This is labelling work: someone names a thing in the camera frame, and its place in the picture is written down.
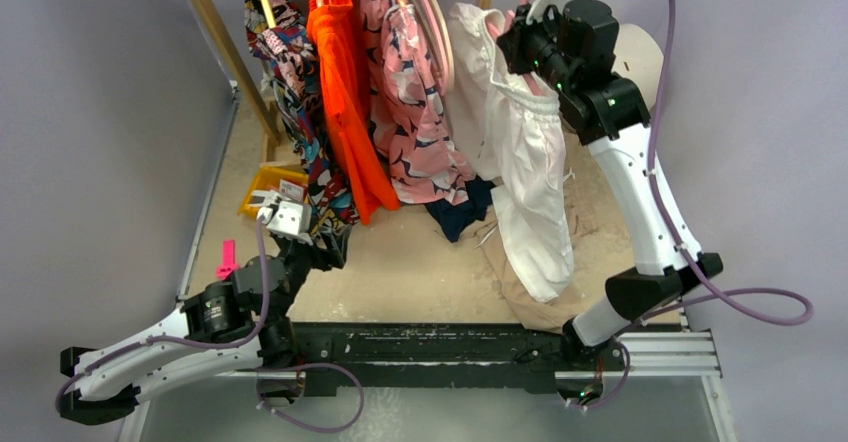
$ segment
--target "navy blue cloth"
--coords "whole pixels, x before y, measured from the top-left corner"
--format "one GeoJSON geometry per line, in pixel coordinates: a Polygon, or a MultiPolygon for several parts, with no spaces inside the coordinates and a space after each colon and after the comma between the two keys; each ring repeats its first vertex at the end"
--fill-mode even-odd
{"type": "Polygon", "coordinates": [[[494,184],[491,182],[475,177],[474,180],[465,184],[465,190],[468,192],[467,201],[459,205],[451,205],[442,199],[424,204],[424,207],[427,207],[427,212],[442,226],[445,237],[451,242],[456,242],[466,227],[475,220],[486,218],[486,209],[492,205],[492,187],[494,184]]]}

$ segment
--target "white garment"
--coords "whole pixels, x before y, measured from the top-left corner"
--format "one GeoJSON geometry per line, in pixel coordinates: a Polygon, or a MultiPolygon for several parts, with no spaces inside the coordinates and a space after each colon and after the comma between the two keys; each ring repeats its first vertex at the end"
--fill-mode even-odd
{"type": "Polygon", "coordinates": [[[503,14],[468,4],[451,10],[456,83],[444,98],[445,110],[454,143],[474,170],[486,180],[502,178],[492,200],[504,250],[527,292],[547,302],[568,286],[574,271],[559,101],[540,79],[543,95],[536,96],[523,77],[507,71],[486,22],[500,31],[503,14]]]}

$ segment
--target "clothing rack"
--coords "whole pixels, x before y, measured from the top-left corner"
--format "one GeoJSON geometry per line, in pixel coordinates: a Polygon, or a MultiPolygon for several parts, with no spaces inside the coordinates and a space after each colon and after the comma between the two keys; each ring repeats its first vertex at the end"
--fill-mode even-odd
{"type": "MultiPolygon", "coordinates": [[[[221,19],[221,14],[215,8],[212,0],[189,0],[194,7],[200,21],[209,33],[212,42],[218,49],[218,53],[224,59],[227,67],[232,72],[238,82],[238,87],[244,93],[250,106],[256,112],[259,122],[265,131],[265,140],[263,141],[263,154],[273,154],[273,148],[282,143],[282,136],[277,125],[276,109],[273,103],[268,103],[262,100],[250,72],[247,70],[244,61],[241,58],[243,51],[238,50],[233,39],[227,32],[224,21],[221,19]]],[[[477,0],[477,5],[482,8],[488,8],[492,0],[477,0]]]]}

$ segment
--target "pink patterned garment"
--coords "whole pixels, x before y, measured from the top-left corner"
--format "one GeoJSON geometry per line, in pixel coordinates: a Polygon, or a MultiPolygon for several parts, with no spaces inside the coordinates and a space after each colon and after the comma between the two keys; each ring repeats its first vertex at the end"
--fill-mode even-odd
{"type": "Polygon", "coordinates": [[[451,140],[414,8],[361,0],[359,9],[371,71],[371,137],[389,160],[398,198],[407,204],[467,201],[465,182],[474,170],[451,140]]]}

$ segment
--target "orange garment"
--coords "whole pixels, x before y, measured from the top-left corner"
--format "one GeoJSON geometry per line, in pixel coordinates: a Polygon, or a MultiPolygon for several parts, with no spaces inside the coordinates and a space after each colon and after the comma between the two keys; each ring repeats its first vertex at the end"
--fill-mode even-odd
{"type": "Polygon", "coordinates": [[[400,201],[371,145],[365,121],[369,107],[368,69],[351,0],[309,0],[306,31],[318,48],[321,92],[327,131],[336,160],[350,179],[362,223],[381,206],[400,208],[400,201]]]}

